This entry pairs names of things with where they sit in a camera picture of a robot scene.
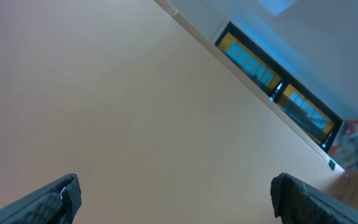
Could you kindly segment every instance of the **black window frame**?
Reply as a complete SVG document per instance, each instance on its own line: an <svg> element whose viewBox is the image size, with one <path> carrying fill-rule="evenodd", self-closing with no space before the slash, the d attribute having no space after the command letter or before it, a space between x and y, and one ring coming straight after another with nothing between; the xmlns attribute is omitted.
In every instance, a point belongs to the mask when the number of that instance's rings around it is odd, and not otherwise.
<svg viewBox="0 0 358 224"><path fill-rule="evenodd" d="M320 99L318 99L312 92L310 92L304 85L302 85L296 78L293 77L287 70L285 70L280 64L276 62L268 53L266 53L259 45L257 45L250 37L245 35L238 27L236 27L232 22L226 26L222 34L218 37L215 42L215 46L218 46L226 34L230 32L237 40L244 44L250 51L252 51L259 59L266 63L272 70L277 72L281 76L282 82L277 84L275 89L281 84L281 87L278 91L273 91L271 94L268 94L264 91L268 97L272 97L275 103L278 103L280 97L283 95L286 87L291 84L296 90L298 90L302 95L304 95L307 100L311 101L319 110L321 110L326 116L328 116L333 122L334 127L331 130L331 134L328 134L326 139L321 143L315 142L325 151L328 152L329 148L333 144L336 134L339 131L339 128L342 124L342 119L329 109Z"/></svg>

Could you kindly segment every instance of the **ceiling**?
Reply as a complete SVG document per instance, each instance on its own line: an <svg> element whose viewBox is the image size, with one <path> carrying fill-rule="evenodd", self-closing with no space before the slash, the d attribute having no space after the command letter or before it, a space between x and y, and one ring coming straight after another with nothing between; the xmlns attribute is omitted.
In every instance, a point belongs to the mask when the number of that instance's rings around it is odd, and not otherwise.
<svg viewBox="0 0 358 224"><path fill-rule="evenodd" d="M358 1L199 1L228 17L340 117L358 119Z"/></svg>

